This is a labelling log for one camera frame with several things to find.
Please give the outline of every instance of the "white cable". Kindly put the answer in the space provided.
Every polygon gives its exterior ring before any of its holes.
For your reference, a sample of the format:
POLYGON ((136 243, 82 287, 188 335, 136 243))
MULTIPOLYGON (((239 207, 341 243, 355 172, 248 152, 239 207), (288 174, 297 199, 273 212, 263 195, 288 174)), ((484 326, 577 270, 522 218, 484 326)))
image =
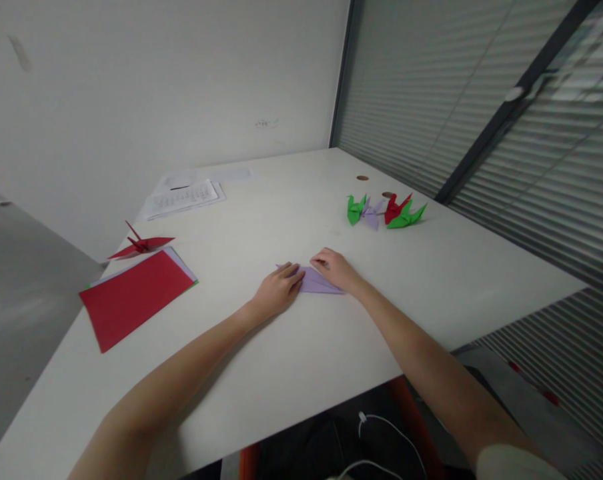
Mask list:
POLYGON ((392 475, 396 479, 404 480, 397 473, 391 472, 390 470, 387 470, 384 467, 378 465, 377 463, 371 462, 370 460, 359 460, 359 461, 356 461, 355 463, 351 463, 350 465, 348 465, 344 469, 344 471, 342 472, 342 474, 339 477, 337 477, 337 480, 342 480, 344 478, 344 475, 346 473, 348 473, 349 470, 351 470, 351 469, 353 469, 355 467, 359 467, 360 465, 364 465, 365 463, 367 463, 368 465, 373 465, 374 467, 377 467, 379 470, 385 471, 388 475, 392 475))
POLYGON ((385 418, 379 417, 377 415, 366 415, 366 414, 364 414, 364 412, 360 412, 359 415, 360 415, 360 426, 357 428, 357 436, 359 438, 362 438, 362 423, 366 423, 366 421, 369 418, 374 418, 374 419, 377 419, 377 420, 385 421, 388 425, 390 425, 391 427, 393 427, 397 431, 397 433, 399 433, 402 437, 404 437, 404 439, 406 439, 406 441, 408 443, 410 443, 410 446, 413 447, 413 450, 417 454, 417 458, 420 460, 420 465, 422 466, 422 471, 424 472, 424 478, 425 479, 428 478, 428 476, 426 475, 426 468, 424 468, 424 463, 422 462, 422 458, 420 457, 420 452, 417 450, 417 447, 415 447, 415 445, 410 441, 410 439, 408 437, 406 437, 395 425, 393 425, 391 422, 389 422, 385 418))

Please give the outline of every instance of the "purple origami crane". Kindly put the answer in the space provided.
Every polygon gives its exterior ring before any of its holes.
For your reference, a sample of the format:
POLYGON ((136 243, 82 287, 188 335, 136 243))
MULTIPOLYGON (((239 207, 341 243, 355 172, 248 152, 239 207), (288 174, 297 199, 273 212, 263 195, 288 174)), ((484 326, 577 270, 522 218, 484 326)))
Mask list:
POLYGON ((375 205, 374 207, 370 207, 368 205, 368 203, 370 202, 370 198, 366 199, 366 203, 364 203, 364 209, 362 210, 362 217, 364 217, 364 220, 366 220, 366 223, 368 224, 369 227, 371 227, 373 230, 377 230, 377 228, 380 226, 380 221, 377 218, 377 212, 382 208, 382 205, 384 204, 385 200, 380 200, 379 203, 377 205, 375 205))
POLYGON ((330 283, 322 274, 315 270, 313 267, 299 267, 297 271, 305 271, 306 274, 301 280, 300 292, 306 293, 344 293, 343 290, 338 289, 335 285, 330 283))

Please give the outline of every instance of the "origami crane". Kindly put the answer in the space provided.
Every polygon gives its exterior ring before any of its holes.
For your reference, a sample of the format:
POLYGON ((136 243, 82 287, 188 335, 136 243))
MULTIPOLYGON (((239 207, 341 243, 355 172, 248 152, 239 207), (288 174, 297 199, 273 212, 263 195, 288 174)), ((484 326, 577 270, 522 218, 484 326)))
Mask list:
POLYGON ((426 210, 427 203, 417 210, 415 213, 410 213, 410 205, 413 203, 412 200, 409 200, 406 206, 402 209, 402 212, 395 218, 393 218, 386 228, 402 228, 407 227, 408 225, 412 225, 417 222, 420 218, 422 218, 422 213, 426 210))
POLYGON ((384 199, 380 200, 379 203, 374 207, 368 205, 369 202, 370 198, 367 198, 366 203, 364 203, 364 210, 362 210, 362 215, 364 216, 364 220, 366 220, 368 226, 371 227, 373 230, 377 230, 377 228, 380 226, 380 220, 377 218, 377 212, 382 208, 382 205, 384 204, 384 199))
POLYGON ((366 196, 359 203, 355 203, 355 199, 352 195, 348 195, 348 221, 351 225, 355 225, 360 217, 362 216, 362 210, 364 210, 364 203, 366 203, 366 196))
POLYGON ((384 212, 384 221, 386 222, 386 225, 388 225, 393 218, 397 217, 402 212, 402 209, 406 206, 406 203, 408 203, 410 197, 412 196, 413 194, 411 193, 406 197, 406 200, 404 200, 401 205, 397 205, 397 203, 395 203, 397 195, 393 193, 388 201, 386 211, 384 212))
POLYGON ((130 229, 133 231, 133 233, 137 237, 137 240, 133 240, 131 237, 128 237, 132 245, 108 257, 109 260, 112 258, 134 257, 136 255, 139 255, 140 253, 150 252, 160 247, 163 247, 166 243, 175 239, 175 237, 153 237, 149 239, 142 239, 132 227, 132 225, 130 225, 130 223, 126 222, 126 225, 128 225, 128 227, 130 227, 130 229))
POLYGON ((326 280, 321 273, 315 270, 313 267, 299 267, 297 271, 305 271, 304 278, 301 279, 300 292, 306 293, 344 293, 343 290, 338 289, 335 285, 326 280))

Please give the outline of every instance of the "hand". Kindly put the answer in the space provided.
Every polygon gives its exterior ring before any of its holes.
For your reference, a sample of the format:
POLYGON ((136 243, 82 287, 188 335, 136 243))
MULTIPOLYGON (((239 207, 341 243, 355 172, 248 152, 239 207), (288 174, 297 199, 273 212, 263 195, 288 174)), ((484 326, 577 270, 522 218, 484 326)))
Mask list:
POLYGON ((298 268, 299 263, 291 265, 287 262, 261 282, 257 293, 247 304, 260 323, 283 312, 293 303, 306 273, 295 273, 298 268))
POLYGON ((310 259, 310 263, 326 280, 348 293, 353 293, 353 288, 364 282, 341 253, 329 248, 323 248, 310 259))

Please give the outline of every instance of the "white wall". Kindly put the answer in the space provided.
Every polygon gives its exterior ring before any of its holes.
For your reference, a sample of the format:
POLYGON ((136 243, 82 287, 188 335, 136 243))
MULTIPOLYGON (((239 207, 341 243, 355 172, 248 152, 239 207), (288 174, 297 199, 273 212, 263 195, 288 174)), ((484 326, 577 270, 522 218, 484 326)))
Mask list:
POLYGON ((102 261, 164 171, 326 148, 348 4, 0 0, 0 193, 102 261))

